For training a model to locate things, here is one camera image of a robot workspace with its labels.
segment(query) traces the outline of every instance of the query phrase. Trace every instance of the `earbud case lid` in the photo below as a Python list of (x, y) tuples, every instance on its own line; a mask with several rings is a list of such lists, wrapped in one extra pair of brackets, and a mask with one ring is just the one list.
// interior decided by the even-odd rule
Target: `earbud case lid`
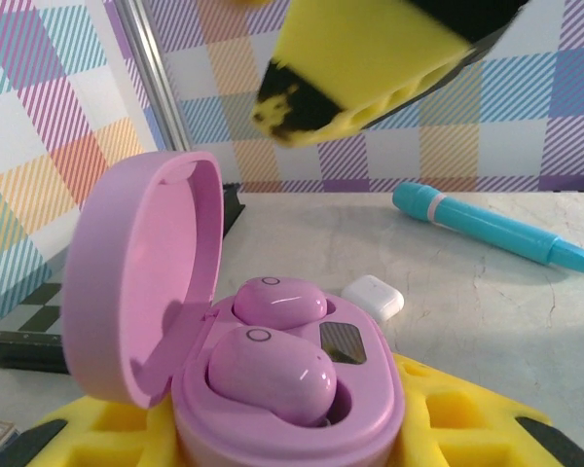
[(88, 395), (161, 401), (199, 340), (222, 238), (212, 155), (148, 153), (102, 175), (68, 250), (61, 305), (67, 366)]

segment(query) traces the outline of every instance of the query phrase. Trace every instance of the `white table surface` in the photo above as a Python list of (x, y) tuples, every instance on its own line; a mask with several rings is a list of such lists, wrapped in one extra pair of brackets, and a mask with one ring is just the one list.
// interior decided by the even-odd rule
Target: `white table surface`
[[(584, 246), (584, 194), (457, 198)], [(404, 309), (383, 325), (393, 350), (548, 413), (584, 448), (584, 274), (545, 268), (413, 221), (389, 195), (243, 195), (224, 241), (217, 297), (258, 275), (339, 291), (370, 273)], [(69, 376), (0, 370), (0, 418), (29, 427), (80, 397)]]

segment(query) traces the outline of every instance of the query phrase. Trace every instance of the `yellow gripper pad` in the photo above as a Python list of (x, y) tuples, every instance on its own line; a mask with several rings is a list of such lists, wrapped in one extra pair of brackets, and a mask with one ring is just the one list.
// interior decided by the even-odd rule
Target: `yellow gripper pad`
[(291, 0), (250, 118), (284, 147), (352, 136), (481, 59), (528, 1)]
[[(584, 467), (584, 451), (543, 413), (401, 355), (394, 360), (407, 405), (387, 467)], [(83, 397), (22, 433), (1, 452), (0, 467), (194, 467), (171, 404), (166, 398), (145, 411)]]

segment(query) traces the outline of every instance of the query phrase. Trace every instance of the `circle logo on earbud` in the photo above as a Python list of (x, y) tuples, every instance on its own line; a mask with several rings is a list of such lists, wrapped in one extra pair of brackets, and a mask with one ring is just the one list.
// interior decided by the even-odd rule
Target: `circle logo on earbud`
[(263, 277), (262, 282), (265, 283), (266, 285), (276, 285), (281, 281), (276, 277)]
[(266, 342), (273, 335), (269, 333), (266, 329), (250, 329), (246, 332), (246, 336), (254, 342)]

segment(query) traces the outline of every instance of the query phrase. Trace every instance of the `white band on pen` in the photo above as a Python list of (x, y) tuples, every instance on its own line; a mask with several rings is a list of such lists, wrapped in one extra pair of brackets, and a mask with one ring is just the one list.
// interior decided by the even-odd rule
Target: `white band on pen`
[(446, 198), (446, 195), (444, 195), (443, 193), (440, 193), (430, 202), (430, 205), (428, 206), (428, 211), (426, 212), (426, 215), (428, 216), (428, 220), (430, 222), (435, 222), (435, 211), (437, 210), (437, 206), (445, 198)]

